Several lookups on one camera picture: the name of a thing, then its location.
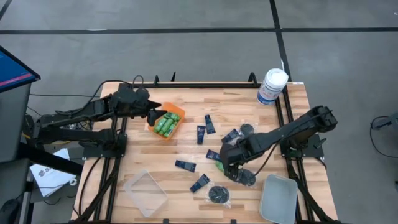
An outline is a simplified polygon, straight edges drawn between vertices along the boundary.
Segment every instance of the green battery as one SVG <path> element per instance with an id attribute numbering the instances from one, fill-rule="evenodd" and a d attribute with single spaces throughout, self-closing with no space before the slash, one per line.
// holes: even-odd
<path id="1" fill-rule="evenodd" d="M 167 130 L 167 132 L 164 133 L 164 136 L 165 136 L 165 137 L 169 137 L 170 134 L 173 132 L 174 128 L 175 128 L 175 125 L 174 125 L 174 124 L 170 125 L 169 130 Z"/>
<path id="2" fill-rule="evenodd" d="M 172 114 L 171 113 L 167 113 L 164 115 L 165 118 L 167 119 L 171 119 L 172 118 Z"/>
<path id="3" fill-rule="evenodd" d="M 167 130 L 169 130 L 169 127 L 170 127 L 170 125 L 173 124 L 173 122 L 174 122 L 173 119 L 168 119 L 168 120 L 166 121 L 166 123 L 164 123 L 164 125 L 162 126 L 162 129 L 161 129 L 161 130 L 163 131 L 163 133 L 166 133 Z"/>
<path id="4" fill-rule="evenodd" d="M 166 118 L 173 119 L 174 121 L 179 121 L 179 120 L 181 119 L 181 117 L 180 117 L 179 115 L 174 114 L 174 113 L 167 113 L 167 114 L 165 115 L 165 117 L 166 117 Z"/>
<path id="5" fill-rule="evenodd" d="M 160 129 L 162 128 L 163 124 L 166 123 L 167 118 L 162 118 L 158 123 L 157 126 L 155 127 L 155 133 L 158 133 Z"/>

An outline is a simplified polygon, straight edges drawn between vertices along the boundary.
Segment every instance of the green object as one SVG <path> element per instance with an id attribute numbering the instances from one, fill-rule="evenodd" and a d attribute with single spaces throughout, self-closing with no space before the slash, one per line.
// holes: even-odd
<path id="1" fill-rule="evenodd" d="M 158 133 L 160 131 L 160 129 L 162 128 L 162 126 L 164 125 L 164 123 L 166 123 L 167 118 L 162 118 L 158 123 L 157 126 L 155 127 L 155 133 Z"/>
<path id="2" fill-rule="evenodd" d="M 217 166 L 218 170 L 220 170 L 221 172 L 224 172 L 224 166 L 223 166 L 222 162 L 216 161 L 216 166 Z"/>
<path id="3" fill-rule="evenodd" d="M 165 118 L 171 119 L 172 118 L 172 114 L 171 113 L 167 113 L 164 115 Z"/>
<path id="4" fill-rule="evenodd" d="M 175 129 L 175 125 L 174 124 L 170 125 L 169 130 L 167 130 L 167 132 L 164 133 L 164 136 L 168 138 L 174 129 Z"/>
<path id="5" fill-rule="evenodd" d="M 166 133 L 167 130 L 169 130 L 169 127 L 170 127 L 170 125 L 173 124 L 173 122 L 174 122 L 173 119 L 168 119 L 168 120 L 166 121 L 166 123 L 164 123 L 164 125 L 163 125 L 163 127 L 162 127 L 162 129 L 161 129 L 161 130 L 163 131 L 163 133 Z"/>
<path id="6" fill-rule="evenodd" d="M 179 121 L 181 119 L 181 117 L 179 115 L 174 114 L 174 113 L 167 113 L 165 115 L 165 117 L 169 118 L 169 119 L 173 119 L 174 121 Z"/>

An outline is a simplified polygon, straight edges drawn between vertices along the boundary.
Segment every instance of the white container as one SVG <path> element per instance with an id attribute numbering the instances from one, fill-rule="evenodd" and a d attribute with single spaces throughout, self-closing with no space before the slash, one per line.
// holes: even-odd
<path id="1" fill-rule="evenodd" d="M 145 217 L 150 217 L 167 202 L 167 194 L 146 170 L 124 184 L 124 190 Z"/>
<path id="2" fill-rule="evenodd" d="M 263 105 L 273 104 L 285 88 L 289 76 L 279 68 L 269 70 L 257 93 L 257 100 Z"/>

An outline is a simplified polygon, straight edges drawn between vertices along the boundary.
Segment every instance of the round black object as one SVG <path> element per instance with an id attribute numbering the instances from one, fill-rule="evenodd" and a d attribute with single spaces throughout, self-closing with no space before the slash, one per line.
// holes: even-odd
<path id="1" fill-rule="evenodd" d="M 238 172 L 239 183 L 245 186 L 253 186 L 256 183 L 256 176 L 247 169 L 240 169 Z"/>
<path id="2" fill-rule="evenodd" d="M 209 198 L 214 203 L 225 203 L 229 200 L 229 191 L 225 187 L 214 186 L 209 190 Z"/>
<path id="3" fill-rule="evenodd" d="M 242 124 L 241 132 L 243 133 L 244 136 L 248 136 L 254 133 L 254 128 L 250 124 Z"/>

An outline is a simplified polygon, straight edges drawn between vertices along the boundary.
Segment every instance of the disinfecting wipes canister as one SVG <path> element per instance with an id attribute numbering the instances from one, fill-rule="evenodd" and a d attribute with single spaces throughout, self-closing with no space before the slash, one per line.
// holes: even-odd
<path id="1" fill-rule="evenodd" d="M 289 76 L 279 68 L 269 70 L 262 81 L 257 99 L 264 105 L 273 104 L 286 86 Z"/>

